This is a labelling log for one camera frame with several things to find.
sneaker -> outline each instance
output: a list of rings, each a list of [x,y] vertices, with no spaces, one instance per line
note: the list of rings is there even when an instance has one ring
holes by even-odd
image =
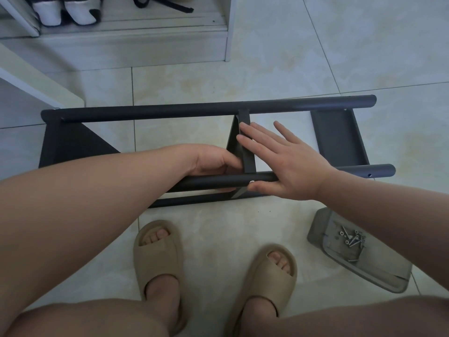
[[[70,23],[70,16],[64,9],[62,0],[30,0],[42,25],[61,26]]]
[[[63,0],[65,9],[73,21],[81,26],[92,25],[101,21],[101,4],[103,0]]]

black metal frame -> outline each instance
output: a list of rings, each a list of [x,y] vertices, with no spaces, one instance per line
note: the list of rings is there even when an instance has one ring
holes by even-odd
[[[354,108],[373,107],[375,103],[376,96],[369,95],[44,110],[41,117],[47,127],[39,168],[78,158],[119,153],[83,122],[234,115],[226,148],[242,159],[243,173],[188,176],[168,192],[230,187],[237,189],[228,193],[163,198],[156,200],[150,208],[264,196],[247,191],[246,186],[250,181],[276,181],[277,177],[273,172],[256,172],[254,154],[242,147],[236,139],[240,133],[239,123],[250,124],[250,114],[311,111],[319,151],[331,165],[360,177],[389,177],[396,172],[391,164],[369,164],[352,111]]]

person's left hand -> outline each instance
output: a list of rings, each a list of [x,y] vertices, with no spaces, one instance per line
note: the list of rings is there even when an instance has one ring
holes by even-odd
[[[242,162],[224,148],[208,144],[185,144],[195,156],[188,175],[237,174],[242,172]]]

black strap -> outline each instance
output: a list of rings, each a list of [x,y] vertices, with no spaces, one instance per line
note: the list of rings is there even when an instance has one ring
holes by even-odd
[[[133,1],[134,1],[134,4],[136,6],[138,6],[139,8],[145,8],[149,4],[149,0],[145,0],[143,2],[141,2],[139,0],[133,0]],[[179,4],[176,4],[176,3],[168,1],[168,0],[154,0],[154,1],[159,2],[160,4],[163,4],[164,6],[173,8],[177,11],[182,11],[183,13],[193,13],[193,11],[194,11],[193,8],[184,7],[184,6],[181,6]]]

slide sandal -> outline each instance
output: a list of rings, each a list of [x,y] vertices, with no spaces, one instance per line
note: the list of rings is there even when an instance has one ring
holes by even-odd
[[[161,228],[168,231],[169,236],[154,243],[144,244],[149,234]],[[188,305],[186,302],[183,273],[183,251],[177,228],[166,220],[157,220],[144,226],[134,241],[134,268],[138,279],[142,300],[146,300],[146,285],[158,275],[172,275],[178,279],[181,290],[178,321],[171,335],[179,333],[187,324]]]
[[[274,262],[268,259],[271,252],[279,252],[287,258],[290,265],[290,274],[283,271]],[[263,297],[276,309],[276,315],[282,312],[295,289],[298,268],[295,257],[284,246],[270,244],[264,247],[252,262],[245,277],[243,288],[231,310],[225,326],[226,337],[236,337],[240,332],[240,317],[243,308],[252,297]]]

